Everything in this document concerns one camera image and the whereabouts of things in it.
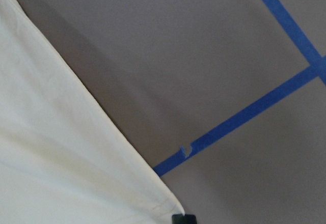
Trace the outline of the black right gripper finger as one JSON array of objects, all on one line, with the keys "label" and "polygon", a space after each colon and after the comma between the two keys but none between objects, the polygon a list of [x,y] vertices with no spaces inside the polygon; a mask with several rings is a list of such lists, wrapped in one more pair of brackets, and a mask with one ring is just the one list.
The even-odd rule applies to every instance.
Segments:
[{"label": "black right gripper finger", "polygon": [[172,224],[197,224],[197,218],[192,214],[174,214]]}]

